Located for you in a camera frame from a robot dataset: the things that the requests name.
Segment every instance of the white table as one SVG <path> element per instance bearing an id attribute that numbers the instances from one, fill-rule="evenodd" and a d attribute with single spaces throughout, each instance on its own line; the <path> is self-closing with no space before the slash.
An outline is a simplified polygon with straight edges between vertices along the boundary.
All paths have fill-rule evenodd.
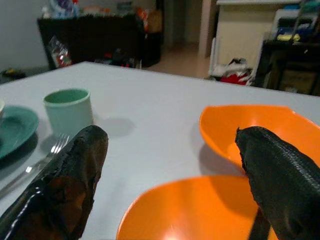
<path id="1" fill-rule="evenodd" d="M 285 105 L 320 124 L 320 97 L 81 63 L 0 85 L 7 105 L 29 107 L 39 117 L 34 151 L 28 152 L 27 146 L 18 150 L 21 156 L 9 158 L 14 163 L 0 168 L 0 187 L 49 151 L 51 129 L 43 97 L 65 88 L 91 91 L 96 124 L 109 135 L 84 240 L 115 239 L 131 202 L 152 187 L 201 175 L 242 174 L 204 144 L 198 120 L 207 105 Z M 0 215 L 29 182 L 0 201 Z"/>

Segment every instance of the tiled floor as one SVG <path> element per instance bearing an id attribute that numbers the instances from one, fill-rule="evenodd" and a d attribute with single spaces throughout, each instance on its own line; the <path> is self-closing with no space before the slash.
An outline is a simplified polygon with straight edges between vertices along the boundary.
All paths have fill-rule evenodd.
<path id="1" fill-rule="evenodd" d="M 184 44 L 165 49 L 161 61 L 146 70 L 195 78 L 208 77 L 210 58 L 198 56 L 197 44 Z"/>

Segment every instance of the orange bowl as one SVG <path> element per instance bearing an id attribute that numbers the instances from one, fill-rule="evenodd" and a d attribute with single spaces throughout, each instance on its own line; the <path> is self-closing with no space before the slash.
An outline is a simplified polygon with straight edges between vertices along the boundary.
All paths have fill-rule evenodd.
<path id="1" fill-rule="evenodd" d="M 237 128 L 260 126 L 294 145 L 320 167 L 320 127 L 286 106 L 208 106 L 199 120 L 204 141 L 220 156 L 242 166 L 235 143 Z"/>
<path id="2" fill-rule="evenodd" d="M 153 188 L 125 213 L 117 240 L 247 240 L 258 206 L 246 177 L 203 176 Z M 268 240 L 277 240 L 271 229 Z"/>

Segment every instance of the teal plate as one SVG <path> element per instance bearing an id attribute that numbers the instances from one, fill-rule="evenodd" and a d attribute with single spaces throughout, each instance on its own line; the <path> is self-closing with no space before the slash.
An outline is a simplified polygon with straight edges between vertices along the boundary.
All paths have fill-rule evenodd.
<path id="1" fill-rule="evenodd" d="M 6 106 L 0 121 L 0 159 L 23 145 L 37 130 L 37 114 L 25 107 Z"/>

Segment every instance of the mint green cup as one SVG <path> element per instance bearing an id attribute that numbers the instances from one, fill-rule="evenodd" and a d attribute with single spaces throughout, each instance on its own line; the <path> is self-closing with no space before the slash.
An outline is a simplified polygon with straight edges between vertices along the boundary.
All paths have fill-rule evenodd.
<path id="1" fill-rule="evenodd" d="M 74 137 L 83 128 L 92 125 L 93 114 L 90 92 L 85 89 L 64 89 L 44 98 L 53 134 Z"/>

